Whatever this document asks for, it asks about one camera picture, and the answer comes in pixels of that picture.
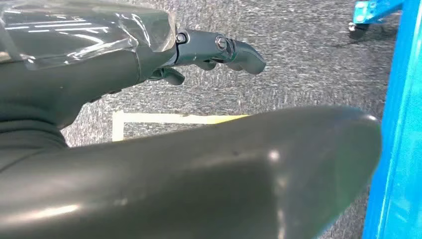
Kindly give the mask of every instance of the glossy gray surface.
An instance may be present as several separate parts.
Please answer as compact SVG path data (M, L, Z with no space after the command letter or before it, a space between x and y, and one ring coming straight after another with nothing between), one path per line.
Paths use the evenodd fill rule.
M252 44L268 61L257 76L218 66L183 67L184 85L146 82L86 105L65 130L71 145L111 140L113 111L200 115L255 114L303 105L345 104L382 116L397 16L351 44L347 24L353 0L149 0L177 13L181 26L219 31ZM177 130L168 125L165 130ZM160 133L131 124L128 135ZM360 238L364 193L324 239Z
M30 142L28 132L11 137ZM347 107L73 149L37 133L0 174L2 239L310 239L365 187L381 152L378 120ZM50 145L34 153L40 142Z

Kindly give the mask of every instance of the blue metal structure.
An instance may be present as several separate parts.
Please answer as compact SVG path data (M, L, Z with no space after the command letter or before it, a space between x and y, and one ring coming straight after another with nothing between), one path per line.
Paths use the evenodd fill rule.
M422 239L422 0L357 2L354 23L377 23L400 9L364 239Z

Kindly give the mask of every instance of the dark gray plastic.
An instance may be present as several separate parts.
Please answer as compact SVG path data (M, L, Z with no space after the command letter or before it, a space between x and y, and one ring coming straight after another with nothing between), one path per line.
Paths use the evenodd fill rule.
M0 238L311 239L381 148L375 118L341 107L72 149L53 136L0 134L1 161L15 159L0 171Z

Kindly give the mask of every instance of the clear plastic film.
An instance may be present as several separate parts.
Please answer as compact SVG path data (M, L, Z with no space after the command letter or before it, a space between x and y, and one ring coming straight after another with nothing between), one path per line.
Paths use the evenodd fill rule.
M81 62L118 50L171 49L175 18L150 5L88 0L0 1L0 63L30 69Z

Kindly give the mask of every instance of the floor marking tape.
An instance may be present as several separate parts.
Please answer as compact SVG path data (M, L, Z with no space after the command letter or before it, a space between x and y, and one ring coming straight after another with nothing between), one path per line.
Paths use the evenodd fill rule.
M112 140L124 140L124 123L181 123L181 124L216 124L240 119L248 115L240 116L196 116L181 114L144 114L125 113L123 111L113 113Z

